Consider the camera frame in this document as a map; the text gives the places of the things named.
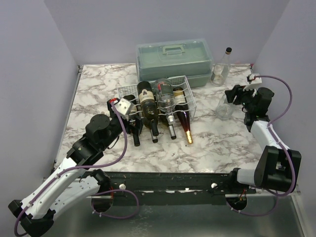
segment plastic storage box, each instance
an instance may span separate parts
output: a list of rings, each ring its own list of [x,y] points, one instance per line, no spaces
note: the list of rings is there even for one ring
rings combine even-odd
[[[214,61],[204,39],[141,44],[136,55],[139,81],[186,76],[190,87],[207,83]]]

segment gray wall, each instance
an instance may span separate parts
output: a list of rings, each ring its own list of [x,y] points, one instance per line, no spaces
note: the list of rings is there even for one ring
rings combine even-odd
[[[204,37],[254,63],[289,0],[45,0],[78,64],[134,63],[139,43]]]
[[[302,153],[299,186],[311,223],[316,223],[316,2],[291,0],[255,63],[255,71],[285,79],[293,90],[288,114],[276,122],[276,131],[292,149]],[[285,86],[264,79],[276,95],[271,118],[288,103]]]
[[[0,3],[0,235],[14,236],[7,205],[52,168],[77,66],[42,0]]]

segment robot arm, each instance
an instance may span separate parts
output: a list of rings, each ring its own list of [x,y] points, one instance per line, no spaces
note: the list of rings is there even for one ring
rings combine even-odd
[[[266,115],[274,93],[268,88],[255,88],[253,85],[235,85],[232,90],[226,90],[228,103],[243,105],[246,109],[244,124],[263,150],[256,169],[234,169],[237,182],[253,185],[258,188],[287,192],[292,184],[292,172],[289,161],[283,149],[290,155],[294,166],[295,183],[301,162],[301,154],[285,145],[269,123]]]
[[[9,209],[30,236],[42,236],[69,207],[96,194],[100,189],[110,189],[109,178],[101,170],[93,171],[91,176],[69,188],[71,183],[103,156],[103,151],[122,133],[119,118],[113,113],[110,102],[108,108],[112,120],[102,114],[92,117],[85,127],[86,133],[73,144],[58,168],[29,196],[9,204]],[[124,99],[114,103],[117,112],[128,119],[127,114],[134,105]],[[122,121],[125,128],[131,126],[127,120]]]

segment red wine bottle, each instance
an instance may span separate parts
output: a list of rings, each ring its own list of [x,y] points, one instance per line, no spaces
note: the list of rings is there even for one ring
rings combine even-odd
[[[134,105],[137,104],[137,101],[134,95],[125,95],[123,98],[126,100],[129,100]],[[133,115],[129,116],[130,117],[129,120],[135,120],[135,117],[137,116],[137,114],[135,114],[136,112],[137,112],[137,106],[134,106],[133,109],[130,111],[130,114],[133,114]],[[130,132],[132,132],[133,134],[134,146],[139,147],[140,146],[139,132],[136,129]]]
[[[137,84],[137,91],[143,115],[149,121],[153,135],[158,136],[158,110],[155,103],[152,87],[150,86],[150,83],[148,81],[142,81]]]
[[[175,111],[181,110],[176,112],[179,121],[186,133],[188,143],[192,144],[193,139],[191,135],[191,128],[190,128],[190,113],[189,113],[189,106],[187,104],[187,100],[185,98],[185,94],[183,88],[177,87],[173,89],[174,98],[176,100],[176,107]]]

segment white label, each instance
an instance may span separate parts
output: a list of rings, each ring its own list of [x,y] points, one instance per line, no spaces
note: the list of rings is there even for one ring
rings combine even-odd
[[[176,100],[176,104],[179,105],[179,104],[185,104],[186,103],[186,99],[184,97],[184,94],[180,94],[180,95],[176,95],[174,97],[174,99]]]
[[[140,103],[143,103],[146,100],[154,100],[154,95],[151,91],[146,89],[142,90],[142,93],[138,95]]]

